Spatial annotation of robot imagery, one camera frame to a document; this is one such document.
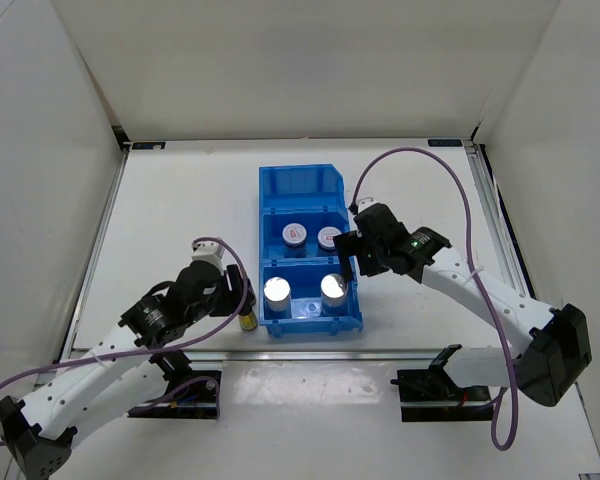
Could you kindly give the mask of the red-logo lid jar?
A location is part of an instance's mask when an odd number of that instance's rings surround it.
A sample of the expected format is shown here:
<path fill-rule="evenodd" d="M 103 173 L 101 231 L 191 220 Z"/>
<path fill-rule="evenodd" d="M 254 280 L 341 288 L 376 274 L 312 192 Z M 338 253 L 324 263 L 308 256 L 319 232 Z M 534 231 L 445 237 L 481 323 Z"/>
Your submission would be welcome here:
<path fill-rule="evenodd" d="M 304 258 L 307 255 L 307 230 L 304 225 L 292 222 L 282 230 L 285 258 Z"/>
<path fill-rule="evenodd" d="M 334 238 L 341 235 L 342 232 L 334 226 L 325 226 L 317 234 L 317 253 L 318 257 L 336 256 L 336 246 Z"/>

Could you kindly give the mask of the small amber bottle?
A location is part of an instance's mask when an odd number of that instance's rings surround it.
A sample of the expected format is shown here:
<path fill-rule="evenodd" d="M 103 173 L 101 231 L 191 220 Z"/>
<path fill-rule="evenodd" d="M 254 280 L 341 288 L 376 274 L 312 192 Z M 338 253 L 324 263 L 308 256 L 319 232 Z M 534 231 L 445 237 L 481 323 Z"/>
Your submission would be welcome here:
<path fill-rule="evenodd" d="M 257 312 L 252 308 L 244 308 L 240 311 L 239 315 L 239 325 L 243 331 L 250 332 L 255 330 L 258 327 L 258 316 Z"/>

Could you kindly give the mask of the silver-lid blue-label bottle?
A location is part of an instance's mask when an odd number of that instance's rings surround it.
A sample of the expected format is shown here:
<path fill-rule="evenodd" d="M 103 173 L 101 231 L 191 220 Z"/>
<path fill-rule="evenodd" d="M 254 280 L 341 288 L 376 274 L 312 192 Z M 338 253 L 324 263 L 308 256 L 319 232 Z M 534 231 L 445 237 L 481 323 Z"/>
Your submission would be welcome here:
<path fill-rule="evenodd" d="M 269 278 L 263 288 L 264 314 L 268 320 L 291 317 L 291 286 L 282 277 Z"/>
<path fill-rule="evenodd" d="M 348 314 L 348 283 L 337 273 L 325 275 L 320 283 L 321 313 L 325 317 Z"/>

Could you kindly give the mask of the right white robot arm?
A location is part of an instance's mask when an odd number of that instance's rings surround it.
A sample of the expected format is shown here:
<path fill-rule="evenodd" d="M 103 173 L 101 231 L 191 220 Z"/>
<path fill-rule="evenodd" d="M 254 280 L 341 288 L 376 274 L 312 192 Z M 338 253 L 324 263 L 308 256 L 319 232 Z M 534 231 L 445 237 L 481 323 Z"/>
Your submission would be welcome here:
<path fill-rule="evenodd" d="M 406 275 L 436 290 L 503 333 L 498 348 L 443 349 L 411 385 L 450 400 L 473 387 L 510 387 L 535 403 L 554 407 L 592 360 L 587 319 L 526 297 L 469 266 L 449 240 L 428 227 L 410 232 L 389 207 L 373 199 L 353 205 L 356 228 L 335 240 L 346 281 L 354 272 Z"/>

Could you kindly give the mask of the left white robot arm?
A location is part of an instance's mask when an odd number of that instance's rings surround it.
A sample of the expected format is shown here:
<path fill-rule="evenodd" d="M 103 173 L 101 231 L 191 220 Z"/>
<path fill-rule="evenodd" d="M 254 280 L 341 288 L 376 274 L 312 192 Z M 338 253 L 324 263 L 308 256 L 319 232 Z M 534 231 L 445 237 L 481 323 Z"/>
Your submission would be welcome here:
<path fill-rule="evenodd" d="M 194 260 L 176 280 L 150 289 L 48 385 L 21 399 L 1 399 L 0 437 L 25 478 L 49 478 L 81 441 L 117 417 L 178 400 L 208 382 L 172 342 L 207 316 L 232 318 L 253 303 L 238 265 Z"/>

